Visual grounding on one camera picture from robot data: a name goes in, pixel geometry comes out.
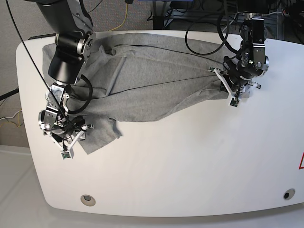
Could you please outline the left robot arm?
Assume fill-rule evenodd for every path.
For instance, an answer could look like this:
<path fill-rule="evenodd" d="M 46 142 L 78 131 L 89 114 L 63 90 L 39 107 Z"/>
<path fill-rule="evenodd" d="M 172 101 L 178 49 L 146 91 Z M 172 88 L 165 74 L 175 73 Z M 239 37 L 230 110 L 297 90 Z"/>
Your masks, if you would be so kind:
<path fill-rule="evenodd" d="M 209 53 L 198 53 L 191 48 L 191 53 L 205 57 L 213 55 L 226 47 L 234 53 L 233 57 L 224 57 L 223 69 L 211 67 L 209 70 L 221 80 L 221 91 L 231 96 L 230 105 L 237 107 L 240 100 L 249 97 L 251 88 L 260 88 L 261 85 L 254 82 L 253 78 L 264 75 L 269 68 L 269 59 L 266 56 L 265 26 L 263 15 L 269 13 L 269 6 L 265 0 L 238 0 L 237 14 L 244 15 L 244 20 L 239 26 L 242 38 L 240 48 L 234 49 L 228 42 L 230 20 L 228 14 L 228 2 L 223 1 L 223 10 L 217 19 L 217 32 L 222 41 L 220 46 Z"/>

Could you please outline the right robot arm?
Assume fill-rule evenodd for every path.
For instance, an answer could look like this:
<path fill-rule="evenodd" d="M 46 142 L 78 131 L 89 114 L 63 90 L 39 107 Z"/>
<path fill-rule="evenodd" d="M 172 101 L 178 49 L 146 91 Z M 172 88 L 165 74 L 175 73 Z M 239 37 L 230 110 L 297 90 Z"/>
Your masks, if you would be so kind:
<path fill-rule="evenodd" d="M 38 123 L 43 133 L 60 148 L 62 158 L 68 159 L 74 156 L 75 143 L 84 140 L 86 131 L 93 128 L 79 113 L 87 108 L 93 96 L 92 84 L 83 70 L 96 35 L 83 1 L 37 0 L 36 4 L 56 33 L 55 53 L 47 72 L 54 83 L 46 92 L 47 106 L 39 113 Z M 79 80 L 87 84 L 89 93 L 80 108 L 70 110 L 67 101 L 72 94 L 71 86 Z"/>

